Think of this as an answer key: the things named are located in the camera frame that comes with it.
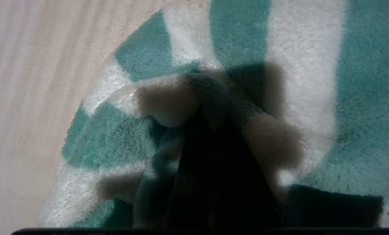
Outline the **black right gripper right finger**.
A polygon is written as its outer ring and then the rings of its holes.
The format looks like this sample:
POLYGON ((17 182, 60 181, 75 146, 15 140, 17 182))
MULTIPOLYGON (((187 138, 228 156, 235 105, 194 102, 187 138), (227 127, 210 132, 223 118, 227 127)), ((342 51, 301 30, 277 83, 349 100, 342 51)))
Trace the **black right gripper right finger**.
POLYGON ((277 228, 279 206, 238 127, 231 119, 214 133, 218 228, 277 228))

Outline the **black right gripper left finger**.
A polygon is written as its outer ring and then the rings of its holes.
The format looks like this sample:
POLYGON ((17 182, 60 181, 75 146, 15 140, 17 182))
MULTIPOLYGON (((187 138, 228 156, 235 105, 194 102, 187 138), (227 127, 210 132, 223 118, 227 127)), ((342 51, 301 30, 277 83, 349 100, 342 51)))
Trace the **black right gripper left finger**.
POLYGON ((185 124, 186 136, 167 211, 168 228, 209 226, 212 131, 202 113, 185 124))

